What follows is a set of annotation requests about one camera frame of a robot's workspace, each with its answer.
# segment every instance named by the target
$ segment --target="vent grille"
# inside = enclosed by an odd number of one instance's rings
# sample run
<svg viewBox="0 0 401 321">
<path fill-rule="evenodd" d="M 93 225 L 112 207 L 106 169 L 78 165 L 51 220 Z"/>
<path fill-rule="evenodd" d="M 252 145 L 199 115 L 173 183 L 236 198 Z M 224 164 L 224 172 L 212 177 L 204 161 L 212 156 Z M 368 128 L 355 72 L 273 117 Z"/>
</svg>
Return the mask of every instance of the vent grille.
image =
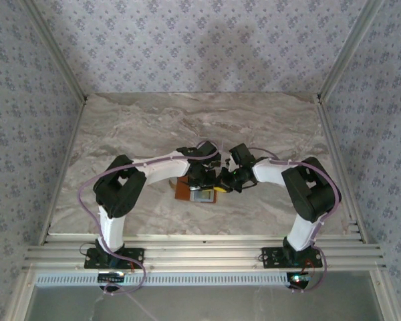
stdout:
<svg viewBox="0 0 401 321">
<path fill-rule="evenodd" d="M 98 285 L 97 274 L 40 274 L 38 286 L 93 286 Z M 135 286 L 142 275 L 125 276 L 123 286 Z M 275 286 L 287 284 L 283 272 L 239 273 L 153 273 L 147 276 L 144 286 Z"/>
</svg>

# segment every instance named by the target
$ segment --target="black mounting plate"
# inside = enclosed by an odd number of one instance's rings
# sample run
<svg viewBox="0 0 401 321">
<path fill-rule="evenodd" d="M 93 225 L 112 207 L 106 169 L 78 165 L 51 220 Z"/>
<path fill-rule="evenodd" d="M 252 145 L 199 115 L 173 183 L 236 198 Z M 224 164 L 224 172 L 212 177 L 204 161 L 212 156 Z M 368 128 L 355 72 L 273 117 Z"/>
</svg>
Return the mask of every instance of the black mounting plate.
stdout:
<svg viewBox="0 0 401 321">
<path fill-rule="evenodd" d="M 321 253 L 308 247 L 303 250 L 303 258 L 300 261 L 290 262 L 284 254 L 283 247 L 264 247 L 261 249 L 259 260 L 263 262 L 265 269 L 304 268 L 309 259 L 315 268 L 322 268 Z"/>
<path fill-rule="evenodd" d="M 96 281 L 98 283 L 123 283 L 125 275 L 122 272 L 100 272 Z"/>
<path fill-rule="evenodd" d="M 144 249 L 138 248 L 123 248 L 119 255 L 130 257 L 131 259 L 136 259 L 137 261 L 144 263 Z M 136 265 L 135 263 L 132 264 L 135 270 L 140 270 L 141 267 Z M 113 267 L 117 270 L 131 270 L 132 269 L 131 263 L 128 261 L 124 261 L 123 259 L 117 259 L 116 265 Z M 104 262 L 101 259 L 101 254 L 98 250 L 93 247 L 87 250 L 86 252 L 86 259 L 85 259 L 85 269 L 110 269 L 109 264 Z"/>
</svg>

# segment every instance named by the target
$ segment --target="patterned wallpaper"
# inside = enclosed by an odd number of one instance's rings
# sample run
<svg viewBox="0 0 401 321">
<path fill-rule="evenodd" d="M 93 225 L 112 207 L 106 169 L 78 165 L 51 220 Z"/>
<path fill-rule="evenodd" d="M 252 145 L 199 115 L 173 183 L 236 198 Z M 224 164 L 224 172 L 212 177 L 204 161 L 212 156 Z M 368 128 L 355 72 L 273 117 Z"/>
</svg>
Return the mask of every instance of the patterned wallpaper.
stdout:
<svg viewBox="0 0 401 321">
<path fill-rule="evenodd" d="M 385 2 L 327 105 L 401 303 L 401 0 Z"/>
<path fill-rule="evenodd" d="M 0 320 L 38 242 L 78 105 L 16 0 L 0 0 Z"/>
<path fill-rule="evenodd" d="M 85 94 L 318 92 L 365 0 L 35 0 Z"/>
</svg>

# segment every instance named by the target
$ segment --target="marble surface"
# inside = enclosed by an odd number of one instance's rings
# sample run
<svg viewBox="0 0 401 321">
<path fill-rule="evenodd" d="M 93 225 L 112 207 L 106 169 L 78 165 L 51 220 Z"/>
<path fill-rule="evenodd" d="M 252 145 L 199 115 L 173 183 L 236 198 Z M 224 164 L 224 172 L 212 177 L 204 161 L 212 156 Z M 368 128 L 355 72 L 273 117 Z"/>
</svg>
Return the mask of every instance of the marble surface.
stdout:
<svg viewBox="0 0 401 321">
<path fill-rule="evenodd" d="M 334 177 L 322 128 L 310 96 L 268 94 L 98 94 L 88 98 L 50 233 L 94 233 L 76 191 L 119 154 L 147 158 L 209 137 L 229 150 L 242 142 L 268 148 L 282 159 L 316 156 Z M 264 156 L 255 152 L 255 156 Z M 84 201 L 97 211 L 89 188 Z M 174 199 L 168 181 L 145 187 L 127 215 L 125 235 L 286 235 L 295 211 L 285 187 L 264 183 L 224 194 L 217 204 Z M 320 233 L 345 233 L 340 207 Z"/>
</svg>

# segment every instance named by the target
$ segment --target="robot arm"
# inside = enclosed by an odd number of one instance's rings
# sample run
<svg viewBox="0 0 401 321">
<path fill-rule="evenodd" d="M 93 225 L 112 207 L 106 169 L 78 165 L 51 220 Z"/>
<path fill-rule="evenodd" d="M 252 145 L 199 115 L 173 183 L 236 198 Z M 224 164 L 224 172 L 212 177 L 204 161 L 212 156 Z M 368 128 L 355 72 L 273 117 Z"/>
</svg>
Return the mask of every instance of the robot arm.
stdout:
<svg viewBox="0 0 401 321">
<path fill-rule="evenodd" d="M 168 155 L 148 159 L 130 160 L 126 155 L 118 156 L 108 170 L 132 163 L 144 163 L 145 166 L 106 175 L 94 185 L 100 210 L 101 230 L 104 234 L 103 241 L 107 246 L 114 252 L 123 248 L 125 215 L 134 208 L 144 186 L 187 174 L 191 175 L 196 183 L 204 185 L 204 178 L 210 176 L 208 165 L 217 161 L 221 157 L 220 154 L 206 160 L 181 158 L 207 156 L 216 150 L 213 144 L 205 142 L 200 148 L 179 148 Z M 100 246 L 104 250 L 101 242 L 102 240 L 97 240 L 97 247 Z"/>
<path fill-rule="evenodd" d="M 144 185 L 188 175 L 190 189 L 220 187 L 227 192 L 241 192 L 262 182 L 286 186 L 297 217 L 291 232 L 283 241 L 283 250 L 290 262 L 303 259 L 303 252 L 311 245 L 312 236 L 319 228 L 319 218 L 333 207 L 332 187 L 325 179 L 303 166 L 277 165 L 268 158 L 255 159 L 244 144 L 230 150 L 230 166 L 223 167 L 218 177 L 211 170 L 211 165 L 219 162 L 220 154 L 207 160 L 178 159 L 178 156 L 206 156 L 215 151 L 216 148 L 206 142 L 200 148 L 179 148 L 156 158 L 130 160 L 125 155 L 117 157 L 108 169 L 132 163 L 145 163 L 146 166 L 106 175 L 94 185 L 96 201 L 100 206 L 103 241 L 107 246 L 116 253 L 123 249 L 124 217 L 135 206 Z M 325 172 L 316 158 L 310 157 L 303 162 Z M 243 186 L 250 181 L 252 185 Z M 107 255 L 101 242 L 97 240 L 97 249 Z"/>
<path fill-rule="evenodd" d="M 316 172 L 301 165 L 283 165 L 268 158 L 255 159 L 245 144 L 230 150 L 232 171 L 223 170 L 221 183 L 230 190 L 241 192 L 249 181 L 275 183 L 287 188 L 297 216 L 288 236 L 283 240 L 284 253 L 291 263 L 303 260 L 312 239 L 320 228 L 320 217 L 330 211 L 335 203 L 331 185 Z M 326 174 L 321 163 L 314 157 L 303 161 Z"/>
</svg>

